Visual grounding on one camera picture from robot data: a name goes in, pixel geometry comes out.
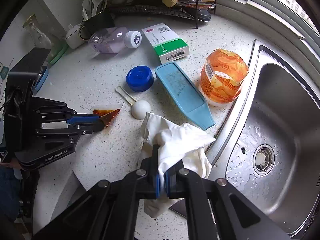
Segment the metal bolt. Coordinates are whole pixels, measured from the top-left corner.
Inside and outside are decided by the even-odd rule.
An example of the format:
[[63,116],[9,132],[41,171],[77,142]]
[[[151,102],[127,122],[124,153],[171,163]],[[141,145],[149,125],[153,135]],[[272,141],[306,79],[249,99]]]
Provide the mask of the metal bolt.
[[147,172],[144,169],[139,169],[139,170],[137,170],[136,173],[138,176],[144,176],[147,174]]
[[105,179],[102,179],[98,182],[98,186],[99,187],[108,187],[109,185],[109,181],[105,180]]
[[180,173],[181,175],[188,175],[189,170],[186,169],[186,168],[181,168],[181,169],[179,170],[179,173]]
[[225,186],[227,185],[227,181],[225,179],[217,179],[217,183],[220,185],[220,186]]

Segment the orange wrapped jar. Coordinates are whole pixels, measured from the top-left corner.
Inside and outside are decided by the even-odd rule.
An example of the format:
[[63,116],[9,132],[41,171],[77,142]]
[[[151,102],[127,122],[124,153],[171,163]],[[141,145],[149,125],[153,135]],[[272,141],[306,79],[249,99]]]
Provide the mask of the orange wrapped jar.
[[204,62],[201,71],[200,90],[216,103],[235,100],[241,92],[241,83],[249,68],[236,53],[216,49]]

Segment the white cloth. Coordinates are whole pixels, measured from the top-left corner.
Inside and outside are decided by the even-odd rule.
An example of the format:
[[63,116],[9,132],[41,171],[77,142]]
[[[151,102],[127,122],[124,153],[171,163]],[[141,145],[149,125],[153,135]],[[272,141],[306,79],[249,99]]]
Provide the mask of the white cloth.
[[154,144],[160,145],[158,150],[160,197],[144,201],[145,213],[155,218],[178,201],[166,196],[164,173],[182,159],[185,168],[198,173],[202,178],[208,178],[211,164],[204,154],[204,147],[215,139],[189,123],[178,126],[152,113],[147,113],[141,125],[141,134],[144,140],[140,160],[152,155]]

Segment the amber plastic piece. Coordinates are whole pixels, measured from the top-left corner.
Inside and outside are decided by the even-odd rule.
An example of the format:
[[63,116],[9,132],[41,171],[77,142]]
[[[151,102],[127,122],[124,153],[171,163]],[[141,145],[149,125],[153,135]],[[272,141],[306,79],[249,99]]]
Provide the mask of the amber plastic piece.
[[216,49],[206,58],[200,87],[213,102],[228,103],[239,96],[241,83],[248,73],[248,66],[238,54]]
[[100,116],[100,119],[103,121],[105,126],[108,126],[112,119],[119,113],[120,109],[111,110],[109,113]]
[[114,111],[114,110],[97,110],[97,109],[94,109],[93,110],[93,114],[97,114],[98,116],[103,116],[105,114],[111,113],[112,111]]

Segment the barcode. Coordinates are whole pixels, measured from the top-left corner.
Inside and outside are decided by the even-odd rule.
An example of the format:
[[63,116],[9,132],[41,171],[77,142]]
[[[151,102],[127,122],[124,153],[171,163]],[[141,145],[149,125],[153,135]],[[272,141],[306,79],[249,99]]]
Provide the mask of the barcode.
[[207,74],[209,80],[211,81],[211,79],[213,77],[213,71],[212,71],[210,65],[207,62],[205,63],[204,71]]
[[178,52],[176,52],[176,53],[173,53],[173,54],[171,54],[171,55],[169,55],[169,56],[166,56],[165,59],[166,59],[166,60],[169,60],[169,59],[172,59],[172,58],[175,58],[175,57],[179,57],[179,56],[181,56],[181,55],[184,55],[184,50],[181,50],[181,51],[178,51]]
[[167,27],[161,27],[158,29],[158,31],[160,31],[161,33],[165,33],[165,32],[168,32],[170,31]]

